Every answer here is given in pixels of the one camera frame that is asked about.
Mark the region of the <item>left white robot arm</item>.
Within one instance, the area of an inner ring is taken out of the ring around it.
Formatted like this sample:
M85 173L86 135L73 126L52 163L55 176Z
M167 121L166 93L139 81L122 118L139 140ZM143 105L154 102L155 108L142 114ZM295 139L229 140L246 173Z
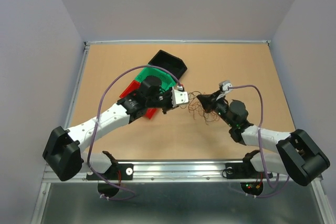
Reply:
M166 113L187 103L188 93L183 86L163 90L158 77L148 76L137 89L130 91L107 110L99 111L95 118L68 129L61 126L54 128L43 151L43 158L62 182L90 168L106 179L113 178L117 166L112 156L104 152L93 161L86 149L92 148L94 141L113 130L145 116L149 109L162 109Z

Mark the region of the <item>black plastic bin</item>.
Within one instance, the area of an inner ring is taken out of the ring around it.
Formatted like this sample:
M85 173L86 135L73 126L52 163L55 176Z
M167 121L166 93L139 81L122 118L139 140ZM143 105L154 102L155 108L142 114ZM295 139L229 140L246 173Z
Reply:
M187 71L187 66L182 59L163 50L159 50L148 64L166 69L179 80Z

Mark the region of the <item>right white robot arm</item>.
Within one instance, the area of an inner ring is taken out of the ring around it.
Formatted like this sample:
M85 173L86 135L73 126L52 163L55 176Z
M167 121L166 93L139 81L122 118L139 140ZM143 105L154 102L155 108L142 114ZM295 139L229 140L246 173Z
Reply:
M248 111L243 102L227 102L218 92L199 94L197 99L206 113L214 112L229 126L229 134L236 143L258 148L245 155L241 165L244 175L253 177L267 170L287 175L306 186L330 167L326 154L306 131L277 132L259 128L247 120Z

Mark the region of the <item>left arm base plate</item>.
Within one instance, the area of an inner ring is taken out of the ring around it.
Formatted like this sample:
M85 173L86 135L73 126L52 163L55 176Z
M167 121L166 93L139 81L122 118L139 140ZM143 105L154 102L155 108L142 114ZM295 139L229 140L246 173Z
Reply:
M133 179L133 164L131 163L117 163L94 166L99 175L107 180L121 180L127 181Z

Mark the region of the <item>green plastic bin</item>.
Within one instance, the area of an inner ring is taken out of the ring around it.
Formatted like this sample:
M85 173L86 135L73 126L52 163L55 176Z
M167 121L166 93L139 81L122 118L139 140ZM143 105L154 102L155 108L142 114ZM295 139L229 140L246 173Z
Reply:
M162 82L161 89L164 91L176 85L175 80L168 73L157 68L148 68L148 67L144 68L136 76L135 80L137 82L142 82L147 76L158 77Z

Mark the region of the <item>red plastic bin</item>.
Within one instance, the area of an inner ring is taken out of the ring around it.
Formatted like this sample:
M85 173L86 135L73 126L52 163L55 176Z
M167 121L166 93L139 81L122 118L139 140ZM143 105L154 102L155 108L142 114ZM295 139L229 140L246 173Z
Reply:
M140 82L133 80L128 85L128 87L119 95L119 98L124 98L126 95L128 95L129 93L131 93L132 91L136 90L139 87L140 87ZM157 112L157 109L155 108L148 109L144 117L150 120L153 118L156 112Z

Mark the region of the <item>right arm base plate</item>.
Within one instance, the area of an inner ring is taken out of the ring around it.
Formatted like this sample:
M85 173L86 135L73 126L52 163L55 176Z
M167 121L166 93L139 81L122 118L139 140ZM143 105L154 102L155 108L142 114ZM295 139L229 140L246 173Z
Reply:
M225 168L222 170L222 176L227 179L254 179L258 178L259 175L264 176L265 173L256 171L250 161L256 154L259 153L259 150L254 150L247 153L241 162L226 163Z

